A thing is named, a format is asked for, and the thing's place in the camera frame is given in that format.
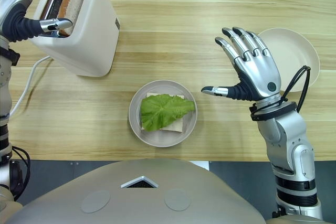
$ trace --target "robotic arm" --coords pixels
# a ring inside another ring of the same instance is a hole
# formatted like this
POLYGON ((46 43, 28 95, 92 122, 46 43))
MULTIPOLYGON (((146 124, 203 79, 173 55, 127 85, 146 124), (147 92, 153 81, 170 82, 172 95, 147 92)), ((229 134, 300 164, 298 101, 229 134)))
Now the robotic arm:
POLYGON ((240 83, 233 87, 204 87, 203 93, 237 100, 256 101, 250 108, 267 146, 277 183, 278 212, 322 219, 315 187, 314 152, 307 140, 306 124, 294 102, 280 94, 281 79, 271 52, 254 33, 223 28, 236 49, 224 39, 219 44, 234 66, 240 83))
POLYGON ((17 210, 13 195, 20 194, 22 186, 12 186, 13 167, 20 177, 19 164, 9 162, 12 156, 12 145, 8 140, 7 123, 12 107, 8 83, 11 76, 11 66, 15 66, 20 54, 9 48, 10 42, 33 38, 47 31, 64 29, 72 26, 68 19, 31 20, 25 18, 27 8, 33 0, 0 0, 0 209, 17 210))

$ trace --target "white plate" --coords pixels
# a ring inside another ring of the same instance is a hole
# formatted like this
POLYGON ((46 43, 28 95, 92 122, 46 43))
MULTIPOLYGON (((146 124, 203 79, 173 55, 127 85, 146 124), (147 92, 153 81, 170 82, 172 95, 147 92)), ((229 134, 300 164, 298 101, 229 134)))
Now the white plate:
MULTIPOLYGON (((277 64, 282 91, 285 91, 293 76, 303 65, 311 68, 309 86, 314 84, 319 76, 320 60, 314 46, 304 36, 285 28, 271 28, 262 31, 259 36, 271 51, 277 64)), ((302 91, 305 79, 306 74, 291 91, 302 91)))
POLYGON ((185 140, 193 131, 197 121, 197 106, 193 95, 181 84, 170 80, 152 81, 135 93, 131 100, 128 111, 128 118, 133 132, 145 143, 156 147, 170 147, 185 140), (177 94, 184 95, 184 98, 195 103, 195 111, 189 112, 183 117, 183 132, 174 131, 152 131, 141 130, 140 106, 146 94, 177 94))

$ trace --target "gray floor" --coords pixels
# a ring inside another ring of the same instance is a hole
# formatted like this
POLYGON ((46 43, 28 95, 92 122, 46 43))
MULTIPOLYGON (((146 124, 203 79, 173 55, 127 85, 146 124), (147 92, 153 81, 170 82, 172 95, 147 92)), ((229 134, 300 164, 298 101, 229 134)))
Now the gray floor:
MULTIPOLYGON (((18 200, 23 205, 50 190, 102 165, 111 162, 32 161, 32 176, 18 200)), ((265 219, 276 210, 276 186, 267 162, 211 162, 210 171, 250 202, 265 219)), ((316 162, 318 197, 325 221, 336 223, 336 161, 316 162)))

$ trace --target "power cord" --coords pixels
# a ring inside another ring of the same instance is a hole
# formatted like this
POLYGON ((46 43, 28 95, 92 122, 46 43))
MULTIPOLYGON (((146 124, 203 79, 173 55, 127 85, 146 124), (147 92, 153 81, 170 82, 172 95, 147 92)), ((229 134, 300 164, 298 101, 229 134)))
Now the power cord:
POLYGON ((305 72, 307 72, 306 80, 305 80, 305 84, 303 85, 303 89, 302 89, 302 92, 301 92, 300 100, 299 100, 297 108, 296 108, 296 111, 299 113, 300 110, 301 110, 301 108, 302 108, 303 102, 305 101, 306 94, 307 94, 307 91, 308 91, 308 86, 309 86, 310 67, 308 67, 308 66, 303 66, 302 68, 300 68, 296 72, 296 74, 294 75, 294 77, 289 82, 286 90, 284 91, 284 93, 281 96, 281 98, 280 98, 279 101, 271 103, 271 104, 268 104, 268 105, 266 105, 266 106, 264 106, 262 108, 255 109, 255 110, 252 111, 251 114, 254 115, 256 112, 258 112, 260 110, 266 109, 266 108, 271 107, 271 106, 276 105, 276 104, 281 105, 283 102, 287 102, 288 99, 286 98, 286 96, 288 95, 288 93, 290 92, 290 90, 294 87, 294 85, 298 82, 298 80, 302 77, 302 75, 305 72))
POLYGON ((33 75, 34 75, 34 72, 37 68, 37 66, 47 60, 47 59, 50 59, 50 56, 46 56, 38 61, 35 62, 35 64, 33 65, 31 71, 30 71, 30 75, 28 77, 28 80, 27 80, 27 84, 26 84, 26 87, 25 87, 25 90, 23 91, 21 97, 19 98, 19 100, 17 101, 17 103, 15 104, 14 108, 12 109, 12 111, 10 112, 9 116, 12 117, 13 114, 16 112, 17 108, 20 106, 21 102, 23 101, 23 98, 25 97, 25 95, 27 94, 28 90, 29 90, 29 86, 30 86, 30 83, 31 83, 31 80, 33 79, 33 75))
POLYGON ((22 188, 21 192, 19 192, 17 195, 14 196, 14 200, 17 201, 18 198, 21 196, 21 194, 26 189, 26 187, 28 185, 28 182, 29 182, 29 179, 30 179, 30 157, 29 157, 29 154, 24 149, 21 149, 21 148, 16 147, 16 146, 12 146, 12 149, 22 159, 22 161, 27 166, 27 173, 26 173, 25 181, 23 182, 23 188, 22 188), (18 151, 25 154, 27 161, 22 157, 22 155, 18 151))

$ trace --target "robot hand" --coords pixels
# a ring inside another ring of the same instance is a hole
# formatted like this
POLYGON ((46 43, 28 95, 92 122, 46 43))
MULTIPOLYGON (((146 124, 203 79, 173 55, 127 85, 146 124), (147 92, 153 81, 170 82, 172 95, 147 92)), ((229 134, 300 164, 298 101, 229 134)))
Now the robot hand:
POLYGON ((72 26, 65 18, 31 20, 25 18, 28 6, 33 0, 0 0, 0 46, 8 49, 9 42, 16 42, 38 36, 47 31, 72 26))
POLYGON ((216 37, 232 65, 240 83, 233 87, 204 87, 203 93, 237 100, 260 101, 275 97, 280 99, 281 78, 272 54, 256 34, 239 27, 222 28, 236 50, 223 38, 216 37))

